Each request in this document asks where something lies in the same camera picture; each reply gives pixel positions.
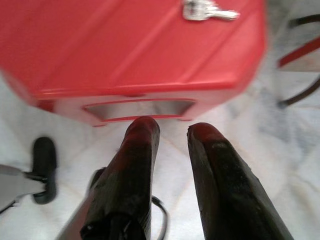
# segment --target white tile floor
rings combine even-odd
[[[277,8],[274,1],[269,2]],[[301,8],[294,4],[288,8],[291,2],[284,0],[284,6],[277,8],[282,20],[288,18],[288,13],[299,16],[297,10]],[[273,27],[273,31],[272,45],[245,93],[194,121],[158,121],[161,138],[152,193],[165,203],[170,213],[167,239],[204,239],[186,138],[188,126],[196,122],[216,126],[231,141],[260,179],[294,239],[319,239],[319,91],[287,109],[276,107],[278,97],[300,91],[317,75],[276,72],[276,59],[284,50],[281,37],[284,30],[275,31]],[[23,199],[20,207],[0,216],[0,238],[55,239],[82,201],[92,173],[108,165],[130,123],[92,128],[27,106],[2,79],[0,102],[0,164],[28,171],[32,142],[41,135],[55,140],[59,159],[56,200],[48,205],[36,205],[29,197]],[[161,221],[160,211],[152,208],[151,239],[156,239]]]

